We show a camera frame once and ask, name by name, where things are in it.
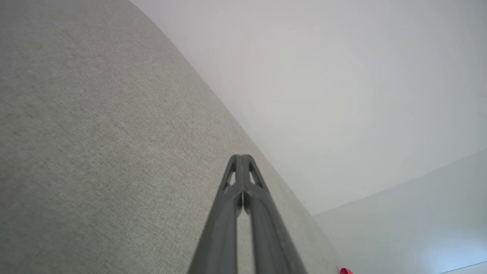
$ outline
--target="red object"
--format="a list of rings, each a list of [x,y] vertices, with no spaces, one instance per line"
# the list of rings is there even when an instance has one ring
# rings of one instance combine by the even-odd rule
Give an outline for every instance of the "red object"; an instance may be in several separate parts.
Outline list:
[[[342,268],[340,270],[340,274],[353,274],[350,270],[346,269],[346,268]]]

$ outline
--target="white wall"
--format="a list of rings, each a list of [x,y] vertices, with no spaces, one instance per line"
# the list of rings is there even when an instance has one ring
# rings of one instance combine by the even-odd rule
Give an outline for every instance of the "white wall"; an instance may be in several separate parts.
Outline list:
[[[484,150],[314,218],[354,273],[439,274],[487,261],[486,196]]]
[[[485,0],[131,0],[317,214],[487,148]]]

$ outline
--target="upholstered fabric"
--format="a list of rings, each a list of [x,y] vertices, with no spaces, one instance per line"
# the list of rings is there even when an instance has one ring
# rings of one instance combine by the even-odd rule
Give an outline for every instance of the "upholstered fabric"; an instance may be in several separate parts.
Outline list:
[[[276,170],[126,0],[0,3],[0,131],[0,273],[185,273],[235,153],[256,159],[308,271],[337,273]]]

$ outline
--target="red plastic piece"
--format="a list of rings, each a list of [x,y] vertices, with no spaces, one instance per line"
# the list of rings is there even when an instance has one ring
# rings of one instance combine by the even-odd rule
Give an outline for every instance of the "red plastic piece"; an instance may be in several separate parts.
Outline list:
[[[346,269],[346,268],[342,268],[340,270],[340,274],[353,274],[350,270]]]

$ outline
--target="white ceiling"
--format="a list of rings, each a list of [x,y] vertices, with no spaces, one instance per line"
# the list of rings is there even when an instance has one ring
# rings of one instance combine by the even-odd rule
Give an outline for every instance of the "white ceiling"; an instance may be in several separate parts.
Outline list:
[[[484,150],[313,218],[354,273],[439,274],[487,261],[486,194]]]
[[[131,0],[315,215],[487,148],[483,0]]]
[[[452,272],[449,272],[448,274],[472,274],[472,273],[475,274],[487,273],[487,262],[454,270]]]

